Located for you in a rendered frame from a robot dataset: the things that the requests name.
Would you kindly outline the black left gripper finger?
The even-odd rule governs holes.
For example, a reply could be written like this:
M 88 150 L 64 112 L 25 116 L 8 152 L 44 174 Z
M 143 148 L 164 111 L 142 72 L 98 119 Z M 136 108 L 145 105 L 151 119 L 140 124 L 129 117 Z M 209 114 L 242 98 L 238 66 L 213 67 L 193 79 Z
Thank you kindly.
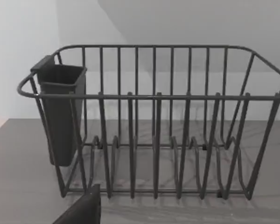
M 93 185 L 52 224 L 100 224 L 100 185 Z

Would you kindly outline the dark grey cutlery holder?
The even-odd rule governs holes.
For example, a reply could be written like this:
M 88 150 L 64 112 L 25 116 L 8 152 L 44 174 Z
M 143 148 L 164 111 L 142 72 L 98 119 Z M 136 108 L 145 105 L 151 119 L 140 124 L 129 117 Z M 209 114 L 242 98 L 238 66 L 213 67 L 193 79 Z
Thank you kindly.
M 54 58 L 47 55 L 35 64 L 31 71 L 37 73 L 42 93 L 85 93 L 87 71 L 85 67 L 55 64 Z M 44 101 L 46 104 L 44 112 L 49 118 L 57 165 L 68 167 L 76 151 L 70 101 L 65 98 L 46 98 Z

